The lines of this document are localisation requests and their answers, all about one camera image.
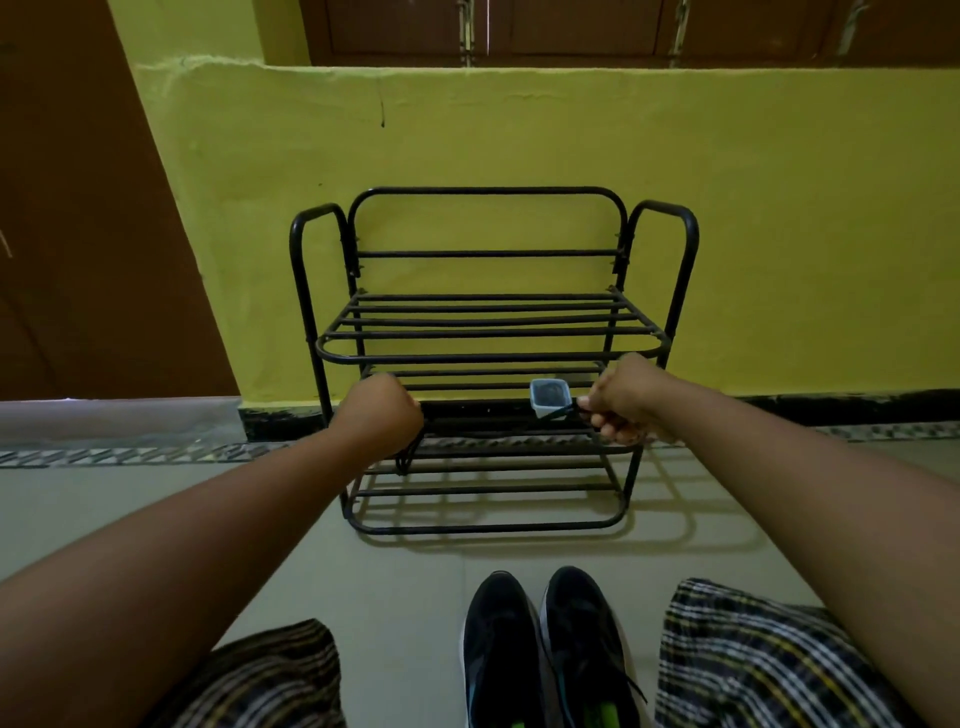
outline shoe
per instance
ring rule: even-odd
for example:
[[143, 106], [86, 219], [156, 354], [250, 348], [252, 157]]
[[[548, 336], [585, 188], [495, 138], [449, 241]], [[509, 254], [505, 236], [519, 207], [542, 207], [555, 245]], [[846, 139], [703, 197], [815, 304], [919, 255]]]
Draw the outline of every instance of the shoe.
[[537, 616], [519, 582], [495, 571], [460, 635], [467, 728], [544, 728]]
[[600, 587], [563, 567], [540, 606], [540, 635], [568, 728], [638, 728], [646, 698], [627, 674], [620, 630]]

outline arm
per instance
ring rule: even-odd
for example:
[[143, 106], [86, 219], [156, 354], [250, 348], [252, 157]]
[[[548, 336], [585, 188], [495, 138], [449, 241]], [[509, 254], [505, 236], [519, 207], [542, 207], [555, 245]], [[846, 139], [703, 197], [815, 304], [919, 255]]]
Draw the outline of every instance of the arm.
[[0, 583], [3, 722], [136, 725], [220, 640], [330, 501], [421, 425], [395, 379], [365, 379], [329, 429]]
[[682, 381], [637, 354], [581, 398], [621, 443], [682, 439], [931, 725], [960, 715], [960, 487]]

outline person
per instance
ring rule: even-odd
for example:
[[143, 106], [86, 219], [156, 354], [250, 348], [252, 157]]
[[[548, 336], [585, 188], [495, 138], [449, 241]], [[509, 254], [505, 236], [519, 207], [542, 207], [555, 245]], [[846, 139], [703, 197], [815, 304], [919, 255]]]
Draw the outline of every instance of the person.
[[[658, 722], [958, 724], [954, 483], [635, 354], [580, 404], [615, 442], [682, 440], [828, 609], [684, 582], [666, 618]], [[371, 376], [350, 390], [329, 428], [8, 578], [0, 584], [0, 722], [342, 725], [336, 652], [318, 622], [210, 650], [327, 505], [421, 425], [396, 379]], [[535, 670], [544, 654], [552, 680]], [[579, 570], [554, 575], [539, 619], [512, 576], [493, 574], [468, 610], [462, 655], [473, 728], [544, 725], [550, 682], [571, 728], [642, 719], [629, 704], [638, 689], [615, 617]]]

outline fist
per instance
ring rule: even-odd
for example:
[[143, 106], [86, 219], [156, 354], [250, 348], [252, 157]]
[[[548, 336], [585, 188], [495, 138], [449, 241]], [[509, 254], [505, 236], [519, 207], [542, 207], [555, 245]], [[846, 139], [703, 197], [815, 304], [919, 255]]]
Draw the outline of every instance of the fist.
[[420, 405], [393, 375], [361, 379], [337, 407], [330, 430], [378, 462], [409, 445], [423, 427]]

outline forearm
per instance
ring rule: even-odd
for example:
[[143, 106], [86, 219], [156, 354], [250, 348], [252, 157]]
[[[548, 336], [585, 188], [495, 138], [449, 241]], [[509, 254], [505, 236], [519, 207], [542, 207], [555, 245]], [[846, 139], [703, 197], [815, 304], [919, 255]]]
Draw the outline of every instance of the forearm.
[[0, 715], [25, 726], [136, 724], [367, 464], [326, 430], [0, 584]]
[[960, 714], [960, 488], [679, 380], [654, 414], [928, 722]]

